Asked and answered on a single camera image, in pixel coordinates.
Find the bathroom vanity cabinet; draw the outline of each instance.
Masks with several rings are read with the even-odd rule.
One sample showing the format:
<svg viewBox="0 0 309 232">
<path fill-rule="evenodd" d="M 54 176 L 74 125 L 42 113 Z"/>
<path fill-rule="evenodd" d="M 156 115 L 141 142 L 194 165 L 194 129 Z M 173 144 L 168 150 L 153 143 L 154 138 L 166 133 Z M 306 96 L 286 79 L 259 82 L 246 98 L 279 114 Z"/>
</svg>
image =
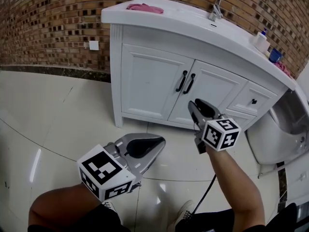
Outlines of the bathroom vanity cabinet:
<svg viewBox="0 0 309 232">
<path fill-rule="evenodd" d="M 203 13 L 203 26 L 194 18 L 179 19 L 169 9 L 178 6 L 191 12 L 191 7 L 171 1 L 159 1 L 166 17 L 125 9 L 130 3 L 142 2 L 157 5 L 158 1 L 137 0 L 102 10 L 102 21 L 111 23 L 117 127 L 128 117 L 193 129 L 187 107 L 189 101 L 199 98 L 246 130 L 295 87 L 292 79 L 250 46 L 250 34 L 237 26 L 212 22 L 217 25 L 212 29 L 207 12 L 196 8 Z M 227 29 L 231 37 L 223 35 Z"/>
</svg>

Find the human arm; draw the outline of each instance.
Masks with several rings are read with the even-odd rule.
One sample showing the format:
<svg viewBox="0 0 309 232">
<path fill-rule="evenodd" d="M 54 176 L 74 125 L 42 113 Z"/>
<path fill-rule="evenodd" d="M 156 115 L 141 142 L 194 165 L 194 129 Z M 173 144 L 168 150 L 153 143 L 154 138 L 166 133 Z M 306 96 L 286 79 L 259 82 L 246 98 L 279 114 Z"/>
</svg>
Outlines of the human arm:
<svg viewBox="0 0 309 232">
<path fill-rule="evenodd" d="M 52 190 L 33 202 L 28 225 L 41 225 L 54 231 L 62 231 L 100 204 L 84 184 Z"/>
<path fill-rule="evenodd" d="M 262 198 L 253 181 L 227 151 L 217 152 L 207 147 L 207 152 L 222 192 L 235 213 L 233 232 L 265 225 Z"/>
</svg>

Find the soap bottle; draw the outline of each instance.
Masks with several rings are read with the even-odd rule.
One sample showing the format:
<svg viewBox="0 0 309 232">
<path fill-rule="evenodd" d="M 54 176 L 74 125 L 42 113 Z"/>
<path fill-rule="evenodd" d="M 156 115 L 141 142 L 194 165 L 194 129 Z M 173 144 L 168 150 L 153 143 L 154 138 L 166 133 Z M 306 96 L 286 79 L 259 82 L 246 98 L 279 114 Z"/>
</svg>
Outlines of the soap bottle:
<svg viewBox="0 0 309 232">
<path fill-rule="evenodd" d="M 256 35 L 256 38 L 254 41 L 254 46 L 262 53 L 265 53 L 270 46 L 270 43 L 267 41 L 266 31 L 267 29 L 264 28 L 264 31 Z"/>
</svg>

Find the forearm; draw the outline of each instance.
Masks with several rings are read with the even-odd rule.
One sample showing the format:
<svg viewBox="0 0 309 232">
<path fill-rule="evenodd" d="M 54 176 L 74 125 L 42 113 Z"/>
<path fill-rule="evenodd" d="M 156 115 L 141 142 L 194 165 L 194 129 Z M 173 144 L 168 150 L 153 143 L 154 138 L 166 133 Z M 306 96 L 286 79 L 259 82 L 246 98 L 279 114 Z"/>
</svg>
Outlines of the forearm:
<svg viewBox="0 0 309 232">
<path fill-rule="evenodd" d="M 228 203 L 235 213 L 262 210 L 260 192 L 253 181 L 224 150 L 217 152 L 208 148 L 213 169 Z"/>
<path fill-rule="evenodd" d="M 100 205 L 84 184 L 56 189 L 39 196 L 29 212 L 29 225 L 65 228 Z"/>
</svg>

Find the sneaker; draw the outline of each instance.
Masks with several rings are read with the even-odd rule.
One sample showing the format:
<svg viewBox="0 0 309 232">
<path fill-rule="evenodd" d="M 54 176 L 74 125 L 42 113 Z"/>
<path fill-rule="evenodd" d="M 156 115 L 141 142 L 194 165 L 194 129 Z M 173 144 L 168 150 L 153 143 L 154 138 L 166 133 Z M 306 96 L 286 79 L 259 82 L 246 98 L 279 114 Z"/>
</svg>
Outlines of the sneaker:
<svg viewBox="0 0 309 232">
<path fill-rule="evenodd" d="M 104 201 L 104 202 L 102 203 L 102 205 L 104 205 L 106 208 L 111 209 L 112 211 L 116 212 L 115 207 L 113 206 L 112 202 L 110 202 L 110 201 Z"/>
<path fill-rule="evenodd" d="M 195 209 L 195 204 L 192 200 L 186 202 L 179 210 L 176 220 L 168 227 L 168 232 L 175 232 L 176 225 L 183 219 L 188 219 L 191 217 L 192 212 Z"/>
</svg>

